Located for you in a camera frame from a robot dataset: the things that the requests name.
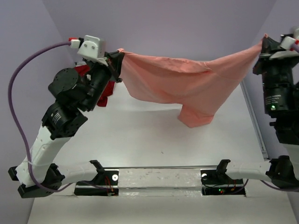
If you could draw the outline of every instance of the wall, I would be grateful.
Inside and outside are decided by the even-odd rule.
[[[277,0],[271,13],[255,37],[253,44],[257,43],[263,37],[264,33],[267,33],[272,39],[279,41],[281,34],[289,33],[292,26],[299,26],[298,8],[298,0]],[[299,66],[293,70],[293,75],[294,80],[298,81]],[[272,119],[264,114],[262,77],[249,73],[245,78],[245,84],[269,156],[275,158],[279,155],[287,154],[286,150],[279,144],[274,128],[269,126],[269,122]],[[299,196],[297,194],[292,193],[289,197],[297,220],[299,220]]]
[[[21,163],[25,148],[10,115],[7,86],[16,67],[29,55],[62,41],[55,24],[40,0],[2,1],[0,6],[0,223],[25,224],[32,200],[21,199],[18,183],[8,169]],[[59,69],[72,65],[66,48],[56,49],[32,61],[17,77],[13,100],[29,144],[37,135],[41,118],[54,98],[47,91]]]
[[[247,48],[275,1],[43,0],[64,39],[88,34],[110,52],[195,60]]]

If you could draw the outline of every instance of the pink cloth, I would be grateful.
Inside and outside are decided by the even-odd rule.
[[[188,127],[211,123],[215,113],[246,76],[262,41],[241,52],[209,62],[155,57],[127,52],[121,78],[139,100],[182,104],[178,119]]]

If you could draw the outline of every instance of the robotic arm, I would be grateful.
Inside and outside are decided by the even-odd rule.
[[[264,37],[262,51],[253,73],[262,75],[265,113],[275,118],[270,123],[289,156],[280,156],[261,163],[222,160],[215,170],[201,170],[204,185],[221,185],[237,179],[257,179],[272,182],[278,188],[299,188],[299,84],[293,83],[292,68],[299,62],[299,29],[281,35],[280,42]],[[42,119],[38,136],[27,158],[9,174],[19,181],[22,198],[45,197],[62,185],[85,181],[95,186],[105,177],[98,161],[77,166],[60,166],[53,163],[56,155],[87,121],[80,111],[92,111],[109,80],[121,82],[121,63],[124,53],[104,52],[104,42],[85,36],[72,39],[71,47],[79,49],[90,71],[84,77],[71,68],[58,72],[49,85],[56,98]]]

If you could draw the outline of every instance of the red cloth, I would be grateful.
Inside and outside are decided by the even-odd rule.
[[[83,76],[86,72],[89,71],[89,66],[81,65],[81,66],[76,66],[74,69],[77,71],[77,73],[79,73],[80,76]],[[109,81],[109,83],[107,84],[106,88],[104,89],[104,91],[97,103],[98,106],[101,106],[101,107],[107,106],[108,97],[113,94],[114,83],[115,82]]]

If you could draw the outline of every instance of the white table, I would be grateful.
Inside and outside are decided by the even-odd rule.
[[[104,167],[217,165],[221,159],[263,161],[238,86],[207,126],[177,120],[179,105],[141,102],[117,84],[106,108],[61,150],[56,164],[98,160]],[[87,197],[52,195],[35,200],[28,224],[222,223],[295,224],[286,193],[250,181],[243,196]]]

